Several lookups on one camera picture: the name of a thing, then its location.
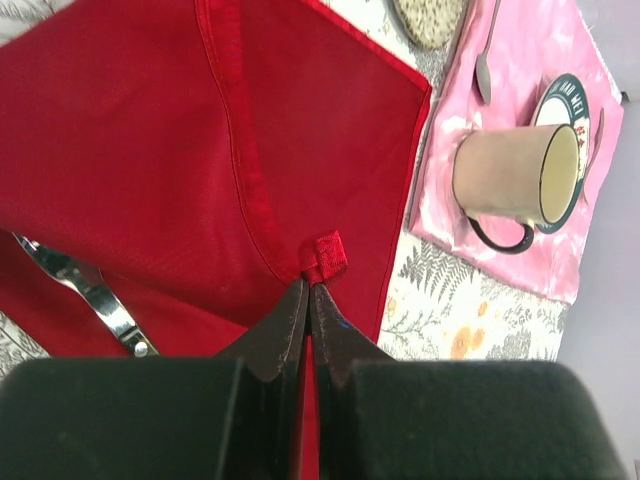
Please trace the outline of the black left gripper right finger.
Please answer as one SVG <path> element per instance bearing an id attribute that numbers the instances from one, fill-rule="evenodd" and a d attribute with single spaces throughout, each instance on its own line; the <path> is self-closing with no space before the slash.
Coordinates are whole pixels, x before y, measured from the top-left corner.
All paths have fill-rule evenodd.
<path id="1" fill-rule="evenodd" d="M 309 296 L 324 479 L 622 479 L 594 402 L 545 361 L 397 361 Z"/>

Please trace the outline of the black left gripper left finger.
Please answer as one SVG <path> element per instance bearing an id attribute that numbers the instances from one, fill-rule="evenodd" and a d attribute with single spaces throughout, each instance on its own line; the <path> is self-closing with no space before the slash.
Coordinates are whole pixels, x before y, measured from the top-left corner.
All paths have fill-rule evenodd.
<path id="1" fill-rule="evenodd" d="M 310 288 L 213 357 L 39 359 L 1 385 L 5 479 L 296 479 Z"/>

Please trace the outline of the silver fork black handle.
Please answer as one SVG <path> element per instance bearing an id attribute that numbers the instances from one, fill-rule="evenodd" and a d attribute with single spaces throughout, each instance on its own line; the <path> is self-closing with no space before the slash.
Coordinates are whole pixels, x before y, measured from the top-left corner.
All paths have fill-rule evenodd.
<path id="1" fill-rule="evenodd" d="M 51 279 L 79 295 L 125 350 L 136 358 L 158 356 L 149 337 L 109 288 L 101 271 L 25 236 L 13 234 L 25 253 Z"/>

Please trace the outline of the red cloth napkin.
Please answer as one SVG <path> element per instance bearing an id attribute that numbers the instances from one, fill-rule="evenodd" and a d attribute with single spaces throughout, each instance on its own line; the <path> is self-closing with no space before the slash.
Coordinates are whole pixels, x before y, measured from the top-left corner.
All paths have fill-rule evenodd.
<path id="1" fill-rule="evenodd" d="M 318 1 L 72 3 L 1 50 L 2 311 L 45 359 L 213 357 L 303 280 L 376 345 L 431 91 Z M 14 233 L 97 267 L 159 355 Z"/>

